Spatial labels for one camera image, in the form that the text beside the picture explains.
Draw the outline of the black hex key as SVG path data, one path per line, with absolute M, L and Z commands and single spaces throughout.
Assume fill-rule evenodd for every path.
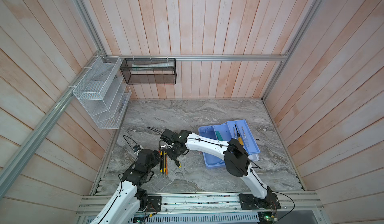
M 165 150 L 167 145 L 161 145 L 159 144 L 159 152 L 161 153 L 163 150 Z

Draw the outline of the orange handled screwdriver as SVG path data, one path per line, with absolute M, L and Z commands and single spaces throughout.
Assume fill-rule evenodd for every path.
M 164 152 L 164 175 L 166 176 L 166 178 L 168 177 L 168 155 L 166 152 Z

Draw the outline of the teal utility knife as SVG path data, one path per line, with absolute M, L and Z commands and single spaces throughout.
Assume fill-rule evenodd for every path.
M 222 135 L 220 134 L 219 131 L 216 131 L 216 135 L 217 135 L 217 139 L 218 139 L 219 141 L 223 141 L 223 140 L 224 140 L 223 137 L 222 137 Z

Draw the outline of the yellow black utility knife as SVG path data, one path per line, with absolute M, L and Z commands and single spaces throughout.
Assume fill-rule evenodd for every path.
M 160 166 L 161 166 L 161 173 L 162 173 L 162 175 L 164 174 L 164 154 L 163 154 L 163 151 L 160 151 L 160 155 L 161 155 L 161 164 L 160 164 Z

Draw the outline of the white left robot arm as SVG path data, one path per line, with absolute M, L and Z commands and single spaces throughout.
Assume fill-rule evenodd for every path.
M 148 192 L 141 186 L 147 182 L 152 169 L 161 162 L 159 151 L 142 149 L 135 161 L 128 167 L 120 178 L 120 184 L 100 211 L 93 219 L 93 224 L 126 224 L 137 211 L 144 209 Z

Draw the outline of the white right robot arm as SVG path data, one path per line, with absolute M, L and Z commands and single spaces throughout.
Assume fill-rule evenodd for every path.
M 167 143 L 164 152 L 171 160 L 175 161 L 177 166 L 181 166 L 178 157 L 188 150 L 216 156 L 225 162 L 226 169 L 231 175 L 244 181 L 251 190 L 254 200 L 267 206 L 270 204 L 272 190 L 253 171 L 252 161 L 238 140 L 219 141 L 199 136 L 187 130 L 176 133 L 169 129 L 162 133 L 160 139 Z

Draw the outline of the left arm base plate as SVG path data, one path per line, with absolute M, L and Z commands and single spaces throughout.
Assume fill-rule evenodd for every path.
M 158 213 L 162 207 L 162 196 L 149 196 L 140 199 L 139 212 Z

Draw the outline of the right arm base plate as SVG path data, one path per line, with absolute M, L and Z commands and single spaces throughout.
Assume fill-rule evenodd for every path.
M 281 204 L 276 194 L 267 194 L 266 198 L 259 199 L 252 194 L 239 194 L 242 210 L 278 210 Z

